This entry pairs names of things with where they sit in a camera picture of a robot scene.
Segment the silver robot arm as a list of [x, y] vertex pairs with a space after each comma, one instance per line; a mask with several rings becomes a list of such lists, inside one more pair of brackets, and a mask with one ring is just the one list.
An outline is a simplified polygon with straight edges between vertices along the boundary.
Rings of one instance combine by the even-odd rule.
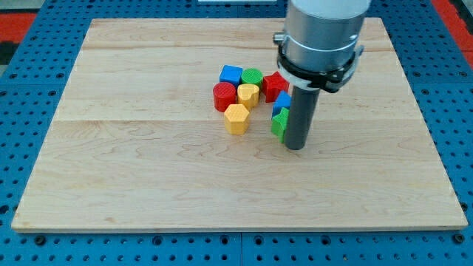
[[280, 75], [302, 89], [336, 93], [353, 76], [357, 45], [370, 0], [290, 0], [275, 33]]

